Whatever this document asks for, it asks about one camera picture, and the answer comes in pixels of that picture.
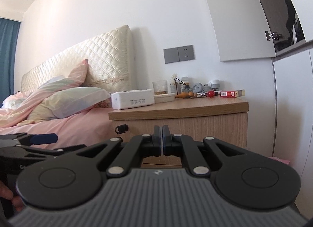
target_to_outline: white dish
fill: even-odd
[[[172,102],[175,100],[175,94],[154,95],[154,103]]]

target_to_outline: gray ribbed panel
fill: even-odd
[[[297,227],[306,220],[291,208],[251,212],[223,200],[206,179],[184,169],[134,169],[110,179],[98,195],[60,212],[26,208],[10,220],[16,227]]]

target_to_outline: teal curtain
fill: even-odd
[[[14,94],[14,61],[19,21],[0,18],[0,106]]]

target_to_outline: quilted headboard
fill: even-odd
[[[22,77],[21,92],[29,94],[53,77],[67,77],[83,59],[89,64],[83,86],[112,93],[137,89],[133,39],[125,25],[67,48],[33,68]]]

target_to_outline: cigarette pack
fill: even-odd
[[[245,95],[245,90],[234,90],[234,91],[221,91],[221,97],[239,97]]]

